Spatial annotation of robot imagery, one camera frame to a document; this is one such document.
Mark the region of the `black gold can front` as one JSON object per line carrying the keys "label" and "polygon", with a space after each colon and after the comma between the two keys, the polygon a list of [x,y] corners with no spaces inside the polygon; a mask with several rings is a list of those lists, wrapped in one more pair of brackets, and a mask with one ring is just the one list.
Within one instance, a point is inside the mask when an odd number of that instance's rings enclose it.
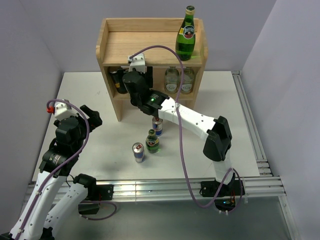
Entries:
{"label": "black gold can front", "polygon": [[117,69],[115,71],[110,71],[109,75],[114,83],[114,86],[119,94],[126,94],[128,91],[123,82],[123,76],[125,71],[123,69]]}

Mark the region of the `black gold can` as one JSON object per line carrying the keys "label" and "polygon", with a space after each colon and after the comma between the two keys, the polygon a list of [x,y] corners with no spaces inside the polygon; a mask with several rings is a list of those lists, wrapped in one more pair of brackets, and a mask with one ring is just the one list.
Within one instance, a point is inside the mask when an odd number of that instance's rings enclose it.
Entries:
{"label": "black gold can", "polygon": [[110,71],[109,75],[114,83],[114,86],[119,94],[126,94],[128,91],[123,82],[123,76],[125,71],[123,69],[117,69],[115,71]]}
{"label": "black gold can", "polygon": [[122,82],[123,82],[123,85],[124,87],[126,88],[126,91],[130,94],[131,93],[131,73],[130,72],[127,72],[123,75],[122,77]]}

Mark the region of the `green Perrier bottle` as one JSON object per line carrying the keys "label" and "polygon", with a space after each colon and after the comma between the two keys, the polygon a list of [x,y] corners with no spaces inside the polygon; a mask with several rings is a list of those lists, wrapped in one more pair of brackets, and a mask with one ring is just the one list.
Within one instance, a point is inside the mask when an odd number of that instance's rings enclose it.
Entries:
{"label": "green Perrier bottle", "polygon": [[156,132],[154,129],[150,129],[148,131],[148,136],[145,140],[146,148],[149,153],[154,154],[159,150],[160,140],[156,136]]}
{"label": "green Perrier bottle", "polygon": [[196,31],[194,23],[195,7],[189,5],[185,10],[185,17],[176,36],[175,52],[181,61],[187,61],[192,57],[195,43]]}

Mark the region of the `blue silver can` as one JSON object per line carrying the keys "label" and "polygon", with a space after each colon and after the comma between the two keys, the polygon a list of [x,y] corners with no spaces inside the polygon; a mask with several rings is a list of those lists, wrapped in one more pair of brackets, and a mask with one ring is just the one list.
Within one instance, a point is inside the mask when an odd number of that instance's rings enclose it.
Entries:
{"label": "blue silver can", "polygon": [[132,152],[137,163],[142,163],[145,160],[145,149],[142,143],[134,143],[132,146]]}
{"label": "blue silver can", "polygon": [[159,117],[152,118],[152,128],[155,131],[157,137],[163,134],[163,120]]}

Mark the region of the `blue silver can front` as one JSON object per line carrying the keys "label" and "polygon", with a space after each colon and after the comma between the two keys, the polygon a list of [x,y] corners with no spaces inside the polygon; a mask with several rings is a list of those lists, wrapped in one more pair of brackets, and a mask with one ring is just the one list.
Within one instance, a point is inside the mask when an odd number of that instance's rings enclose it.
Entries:
{"label": "blue silver can front", "polygon": [[142,143],[134,143],[132,146],[132,152],[137,163],[142,163],[145,160],[145,149]]}

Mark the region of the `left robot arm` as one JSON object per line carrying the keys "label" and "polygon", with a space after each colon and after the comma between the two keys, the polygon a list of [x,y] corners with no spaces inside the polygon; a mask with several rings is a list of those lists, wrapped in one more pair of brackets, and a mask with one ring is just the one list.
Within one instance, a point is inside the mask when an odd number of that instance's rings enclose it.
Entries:
{"label": "left robot arm", "polygon": [[63,198],[53,201],[79,159],[89,134],[103,121],[98,111],[86,105],[73,109],[66,102],[47,108],[55,117],[55,138],[42,156],[37,181],[19,220],[2,240],[53,240],[65,217],[83,200],[97,197],[97,180],[77,175]]}

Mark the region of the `wooden two-tier shelf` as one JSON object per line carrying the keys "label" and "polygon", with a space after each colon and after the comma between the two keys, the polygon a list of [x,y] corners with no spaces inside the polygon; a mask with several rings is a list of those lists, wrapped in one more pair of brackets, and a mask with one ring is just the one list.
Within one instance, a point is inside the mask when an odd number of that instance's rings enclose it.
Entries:
{"label": "wooden two-tier shelf", "polygon": [[145,63],[153,68],[153,88],[164,91],[167,67],[180,67],[177,58],[159,46],[175,49],[182,18],[105,18],[102,20],[95,55],[118,121],[123,117],[123,103],[129,94],[117,92],[109,74],[128,67],[128,57],[143,50]]}

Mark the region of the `clear glass bottle left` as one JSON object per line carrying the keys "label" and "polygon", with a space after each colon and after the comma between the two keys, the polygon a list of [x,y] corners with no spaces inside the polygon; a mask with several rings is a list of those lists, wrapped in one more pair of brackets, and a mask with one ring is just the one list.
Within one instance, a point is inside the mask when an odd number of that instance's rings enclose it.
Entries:
{"label": "clear glass bottle left", "polygon": [[170,66],[164,73],[164,90],[167,93],[177,92],[180,83],[180,73],[175,66]]}

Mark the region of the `clear glass bottle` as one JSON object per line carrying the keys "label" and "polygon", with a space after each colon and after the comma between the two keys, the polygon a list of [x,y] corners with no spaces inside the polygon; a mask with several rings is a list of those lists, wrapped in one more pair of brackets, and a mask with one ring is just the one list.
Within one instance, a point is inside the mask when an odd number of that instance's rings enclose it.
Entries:
{"label": "clear glass bottle", "polygon": [[181,93],[189,94],[195,82],[195,71],[191,67],[184,67],[180,72]]}
{"label": "clear glass bottle", "polygon": [[175,66],[170,66],[164,73],[164,90],[167,93],[177,92],[180,83],[180,73]]}

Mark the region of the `clear glass bottle right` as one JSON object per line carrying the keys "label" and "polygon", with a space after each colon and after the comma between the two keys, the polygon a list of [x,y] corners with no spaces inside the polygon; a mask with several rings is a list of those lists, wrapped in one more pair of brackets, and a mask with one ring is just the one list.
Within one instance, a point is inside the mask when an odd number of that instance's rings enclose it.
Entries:
{"label": "clear glass bottle right", "polygon": [[184,67],[180,72],[181,93],[189,94],[195,82],[195,71],[191,67]]}

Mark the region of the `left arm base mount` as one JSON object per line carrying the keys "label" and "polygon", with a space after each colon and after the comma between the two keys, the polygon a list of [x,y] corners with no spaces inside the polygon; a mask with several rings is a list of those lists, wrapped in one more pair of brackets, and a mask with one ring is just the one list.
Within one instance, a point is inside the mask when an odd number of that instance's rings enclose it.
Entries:
{"label": "left arm base mount", "polygon": [[114,185],[113,184],[98,184],[88,191],[88,196],[84,201],[97,202],[97,203],[81,203],[78,205],[78,213],[83,216],[96,215],[102,208],[104,201],[110,201],[113,198]]}

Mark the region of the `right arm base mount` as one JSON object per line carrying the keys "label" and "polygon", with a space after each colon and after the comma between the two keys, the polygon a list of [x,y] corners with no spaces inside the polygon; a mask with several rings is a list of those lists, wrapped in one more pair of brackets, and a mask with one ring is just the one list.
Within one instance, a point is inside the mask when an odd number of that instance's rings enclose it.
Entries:
{"label": "right arm base mount", "polygon": [[[204,198],[214,197],[220,183],[216,180],[201,181],[200,182],[200,195]],[[234,210],[239,202],[237,197],[245,197],[245,187],[243,182],[239,179],[231,181],[229,184],[223,184],[216,199],[214,205],[220,213],[228,214]]]}

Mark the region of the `aluminium rail right side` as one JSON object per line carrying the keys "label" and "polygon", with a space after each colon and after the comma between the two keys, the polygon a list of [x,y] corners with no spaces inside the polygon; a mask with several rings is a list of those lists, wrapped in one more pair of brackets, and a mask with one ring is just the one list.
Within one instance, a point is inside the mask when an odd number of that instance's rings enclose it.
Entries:
{"label": "aluminium rail right side", "polygon": [[249,132],[259,174],[261,177],[273,177],[274,175],[271,171],[269,162],[267,160],[267,157],[261,142],[261,138],[259,136],[258,129],[250,108],[250,104],[249,104],[247,95],[245,93],[245,89],[241,79],[241,72],[232,71],[231,74],[232,74],[235,88],[237,90],[237,94],[240,100],[242,112],[244,114],[245,123]]}

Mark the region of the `aluminium rail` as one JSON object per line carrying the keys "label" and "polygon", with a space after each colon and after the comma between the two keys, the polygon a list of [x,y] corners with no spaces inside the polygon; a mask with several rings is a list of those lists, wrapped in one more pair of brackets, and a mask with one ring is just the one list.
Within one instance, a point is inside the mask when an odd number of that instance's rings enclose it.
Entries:
{"label": "aluminium rail", "polygon": [[232,71],[231,74],[232,74],[235,88],[237,90],[237,94],[240,100],[242,112],[244,114],[245,123],[249,132],[259,174],[261,177],[273,177],[274,175],[271,171],[269,162],[267,160],[267,157],[261,142],[261,138],[259,136],[258,129],[250,108],[250,104],[249,104],[247,95],[245,93],[245,89],[241,79],[241,72]]}
{"label": "aluminium rail", "polygon": [[[244,196],[282,197],[286,195],[280,177],[243,177]],[[191,200],[184,179],[146,180],[146,181],[98,181],[97,186],[113,185],[112,201],[159,202]]]}

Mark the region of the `aluminium rail front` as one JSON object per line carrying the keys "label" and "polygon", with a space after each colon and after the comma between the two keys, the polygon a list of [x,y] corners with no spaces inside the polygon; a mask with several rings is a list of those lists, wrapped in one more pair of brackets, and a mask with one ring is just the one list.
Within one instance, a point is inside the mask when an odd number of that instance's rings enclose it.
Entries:
{"label": "aluminium rail front", "polygon": [[[280,177],[243,177],[244,196],[282,197],[286,195]],[[159,202],[191,200],[184,179],[146,180],[146,181],[98,181],[97,186],[113,185],[112,201]]]}

